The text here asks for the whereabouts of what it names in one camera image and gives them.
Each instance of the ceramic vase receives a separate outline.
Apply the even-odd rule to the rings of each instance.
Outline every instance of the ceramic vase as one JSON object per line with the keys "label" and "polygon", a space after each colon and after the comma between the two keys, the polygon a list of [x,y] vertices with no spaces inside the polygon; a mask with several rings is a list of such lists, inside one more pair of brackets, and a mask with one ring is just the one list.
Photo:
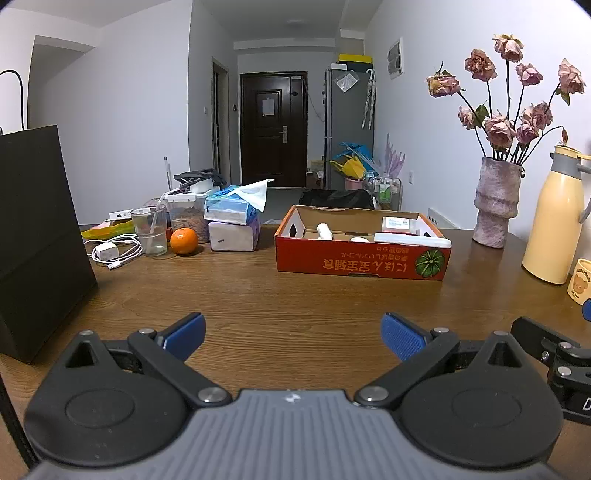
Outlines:
{"label": "ceramic vase", "polygon": [[483,157],[474,205],[478,221],[472,238],[479,244],[504,248],[509,219],[517,216],[521,169],[519,165]]}

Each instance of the red cardboard box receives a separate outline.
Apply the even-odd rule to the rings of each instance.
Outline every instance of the red cardboard box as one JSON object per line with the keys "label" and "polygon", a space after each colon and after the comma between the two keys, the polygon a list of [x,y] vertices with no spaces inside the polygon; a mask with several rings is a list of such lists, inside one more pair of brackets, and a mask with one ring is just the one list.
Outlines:
{"label": "red cardboard box", "polygon": [[[275,233],[277,270],[442,280],[452,249],[374,243],[386,216],[415,219],[421,235],[445,238],[420,213],[294,205]],[[320,223],[329,226],[334,240],[318,240]],[[369,243],[351,242],[354,236],[365,237]]]}

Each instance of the yellow thermos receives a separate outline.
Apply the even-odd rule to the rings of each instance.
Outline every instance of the yellow thermos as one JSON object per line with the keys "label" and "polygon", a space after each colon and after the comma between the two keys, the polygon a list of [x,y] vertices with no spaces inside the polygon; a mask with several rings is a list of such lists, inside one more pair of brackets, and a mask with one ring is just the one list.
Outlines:
{"label": "yellow thermos", "polygon": [[581,159],[591,160],[574,148],[556,145],[552,168],[535,210],[534,226],[523,257],[523,266],[550,283],[566,282],[583,222],[591,213],[584,205],[581,172],[591,173]]}

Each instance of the blue gripper pad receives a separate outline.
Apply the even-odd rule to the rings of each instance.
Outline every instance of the blue gripper pad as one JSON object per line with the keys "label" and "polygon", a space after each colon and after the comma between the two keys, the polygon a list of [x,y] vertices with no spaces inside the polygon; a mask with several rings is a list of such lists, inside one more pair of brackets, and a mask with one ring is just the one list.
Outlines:
{"label": "blue gripper pad", "polygon": [[431,341],[431,334],[395,313],[382,317],[382,341],[403,362]]}
{"label": "blue gripper pad", "polygon": [[205,317],[190,313],[182,320],[163,330],[156,343],[184,362],[205,340]]}

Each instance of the gray gripper base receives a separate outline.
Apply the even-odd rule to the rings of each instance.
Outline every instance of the gray gripper base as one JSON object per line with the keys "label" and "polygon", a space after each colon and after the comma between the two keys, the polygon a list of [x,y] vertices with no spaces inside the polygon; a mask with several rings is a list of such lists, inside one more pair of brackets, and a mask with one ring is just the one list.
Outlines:
{"label": "gray gripper base", "polygon": [[468,471],[414,447],[385,410],[343,391],[243,390],[203,408],[169,447],[133,465],[82,470],[43,462],[28,480],[560,480],[538,463]]}

